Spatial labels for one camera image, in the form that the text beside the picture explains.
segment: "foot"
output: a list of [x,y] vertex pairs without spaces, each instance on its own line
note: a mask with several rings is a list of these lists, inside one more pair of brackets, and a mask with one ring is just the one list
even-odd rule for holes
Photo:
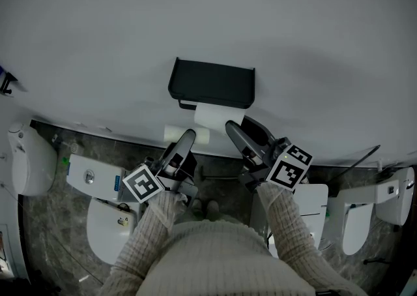
[[193,210],[203,210],[203,204],[199,199],[195,199],[193,205],[191,206]]
[[219,209],[219,204],[216,201],[212,200],[212,201],[210,201],[208,203],[208,205],[207,205],[207,212],[210,212],[210,213],[218,213],[219,210],[220,210]]

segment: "qr code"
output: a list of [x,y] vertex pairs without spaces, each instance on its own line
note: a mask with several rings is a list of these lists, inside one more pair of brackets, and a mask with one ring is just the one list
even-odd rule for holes
[[123,179],[123,182],[140,203],[164,189],[146,166],[142,166],[134,171],[127,178]]
[[311,159],[313,158],[307,152],[305,152],[304,150],[301,150],[299,147],[296,147],[295,145],[289,148],[287,153],[289,153],[295,159],[298,159],[299,161],[301,161],[301,163],[307,166],[311,162]]
[[281,161],[272,174],[270,181],[279,183],[287,188],[293,189],[300,180],[304,170],[294,165]]

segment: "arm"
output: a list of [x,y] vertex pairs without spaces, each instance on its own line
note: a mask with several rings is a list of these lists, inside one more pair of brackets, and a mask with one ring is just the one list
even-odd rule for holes
[[100,295],[135,296],[168,238],[175,217],[183,211],[180,196],[161,192],[149,207],[111,268]]
[[293,193],[272,184],[263,184],[258,193],[281,260],[316,291],[334,290],[341,295],[366,296],[357,285],[338,275],[314,247]]

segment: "toilet paper holder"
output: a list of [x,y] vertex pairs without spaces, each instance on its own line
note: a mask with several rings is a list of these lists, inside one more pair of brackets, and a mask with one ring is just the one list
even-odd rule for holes
[[255,68],[187,61],[177,57],[168,91],[184,110],[195,110],[196,105],[182,101],[246,109],[255,100]]

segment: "floor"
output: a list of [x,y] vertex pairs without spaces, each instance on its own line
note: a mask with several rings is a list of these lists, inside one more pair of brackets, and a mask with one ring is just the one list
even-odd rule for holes
[[[134,145],[57,128],[36,124],[39,134],[51,141],[58,134],[65,143],[78,142],[84,147],[84,156],[109,164],[134,169],[146,156],[159,158],[162,149]],[[108,277],[110,266],[99,260],[87,241],[86,221],[90,197],[66,183],[70,149],[60,144],[58,166],[54,183],[46,196],[26,197],[23,226],[29,264],[33,271],[40,271],[51,286],[59,286],[60,295],[96,295],[102,282]],[[195,155],[204,175],[236,175],[242,161]],[[343,171],[340,168],[312,167],[308,178],[311,183],[327,183]],[[330,189],[363,186],[372,183],[375,170],[355,169],[334,181]],[[236,180],[201,180],[196,172],[195,183],[199,198],[207,202],[215,199],[221,212],[229,214],[245,224],[250,220],[252,196]],[[345,256],[337,245],[321,241],[323,257],[345,278],[362,287],[369,295],[376,295],[388,266],[382,263],[363,264],[364,259],[382,257],[391,260],[395,256],[401,238],[401,229],[393,231],[393,225],[381,222],[376,216],[371,221],[371,232],[363,248],[353,256]]]

